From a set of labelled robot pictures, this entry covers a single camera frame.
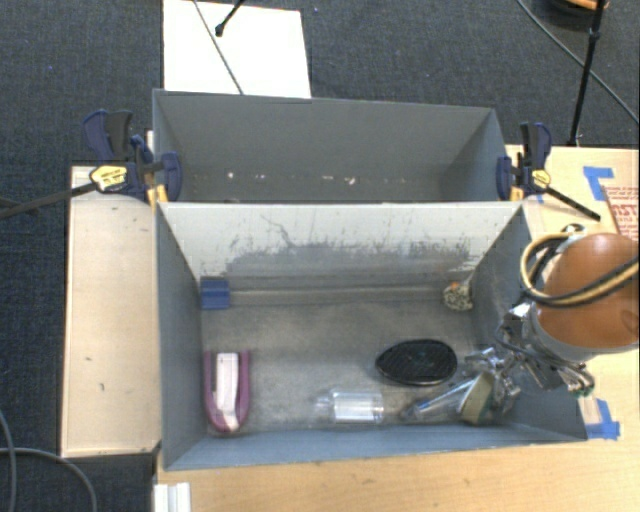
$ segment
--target gray carpet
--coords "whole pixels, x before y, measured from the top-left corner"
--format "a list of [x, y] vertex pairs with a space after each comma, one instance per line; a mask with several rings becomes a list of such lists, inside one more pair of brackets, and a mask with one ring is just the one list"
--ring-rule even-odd
[[[580, 58], [588, 18], [523, 0]], [[312, 93], [497, 110], [510, 143], [521, 121], [569, 136], [579, 66], [515, 0], [248, 2], [302, 11]], [[594, 70], [638, 111], [640, 2], [612, 0]], [[80, 123], [127, 108], [151, 126], [162, 84], [160, 0], [4, 0], [0, 3], [0, 195], [26, 201], [63, 189], [72, 162], [91, 157]], [[637, 147], [638, 128], [591, 82], [583, 145]], [[64, 204], [0, 221], [0, 409], [16, 445], [58, 444], [65, 294]], [[148, 510], [149, 456], [82, 461], [101, 511]], [[8, 503], [0, 460], [0, 510]], [[18, 510], [88, 510], [81, 484], [55, 464], [21, 459]]]

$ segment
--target bin floor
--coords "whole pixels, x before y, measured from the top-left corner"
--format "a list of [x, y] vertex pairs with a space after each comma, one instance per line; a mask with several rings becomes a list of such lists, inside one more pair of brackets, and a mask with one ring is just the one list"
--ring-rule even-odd
[[448, 343], [459, 359], [476, 344], [471, 315], [439, 300], [238, 306], [202, 312], [203, 347], [251, 351], [251, 408], [244, 433], [324, 428], [316, 403], [335, 388], [379, 390], [385, 423], [419, 398], [460, 381], [409, 387], [382, 377], [376, 357], [404, 340]]

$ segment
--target black pole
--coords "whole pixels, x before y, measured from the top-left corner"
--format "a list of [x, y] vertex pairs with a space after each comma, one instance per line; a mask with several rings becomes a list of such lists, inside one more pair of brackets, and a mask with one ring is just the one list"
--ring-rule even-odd
[[231, 9], [231, 12], [229, 14], [227, 14], [227, 17], [224, 19], [224, 21], [222, 23], [220, 23], [220, 25], [218, 25], [216, 27], [216, 36], [217, 37], [222, 37], [222, 34], [224, 34], [224, 27], [227, 24], [227, 22], [233, 17], [233, 15], [236, 13], [236, 11], [238, 9], [240, 9], [240, 6], [245, 2], [245, 0], [238, 0], [236, 2], [236, 4], [233, 6], [233, 9]]
[[569, 136], [568, 146], [577, 146], [578, 124], [580, 123], [580, 115], [582, 114], [582, 105], [584, 96], [587, 92], [587, 83], [591, 74], [591, 64], [593, 63], [593, 54], [596, 51], [596, 43], [600, 39], [600, 22], [604, 12], [604, 4], [607, 0], [598, 0], [596, 4], [596, 12], [593, 15], [593, 24], [589, 29], [589, 48], [587, 49], [587, 58], [584, 61], [582, 69], [582, 81], [580, 82], [580, 92], [578, 92], [578, 101], [576, 102], [576, 110], [573, 114], [573, 125], [571, 126], [571, 135]]

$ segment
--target wooden table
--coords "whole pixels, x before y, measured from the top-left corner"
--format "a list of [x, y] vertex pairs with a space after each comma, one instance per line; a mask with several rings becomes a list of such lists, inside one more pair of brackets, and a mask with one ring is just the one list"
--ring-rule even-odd
[[[592, 232], [615, 230], [607, 204], [594, 200], [584, 166], [612, 169], [610, 184], [638, 184], [637, 151], [554, 148], [547, 161], [553, 186], [603, 220], [576, 215], [550, 197], [543, 204], [530, 198], [526, 208], [535, 232], [569, 222]], [[617, 442], [168, 473], [159, 461], [157, 479], [190, 482], [195, 512], [640, 510], [638, 352], [597, 357], [589, 369], [597, 379], [595, 395], [622, 424]]]

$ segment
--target blue tape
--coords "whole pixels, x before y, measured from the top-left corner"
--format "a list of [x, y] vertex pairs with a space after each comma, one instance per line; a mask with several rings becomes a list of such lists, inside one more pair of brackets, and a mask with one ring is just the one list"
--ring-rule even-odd
[[591, 193], [596, 201], [604, 201], [605, 197], [600, 188], [600, 178], [613, 178], [613, 169], [610, 167], [583, 167], [583, 172], [589, 187], [591, 187]]
[[613, 421], [611, 419], [611, 413], [607, 402], [600, 400], [599, 398], [596, 398], [596, 402], [598, 404], [598, 409], [600, 410], [602, 422], [593, 425], [585, 425], [589, 439], [610, 439], [612, 441], [617, 441], [620, 437], [620, 422]]

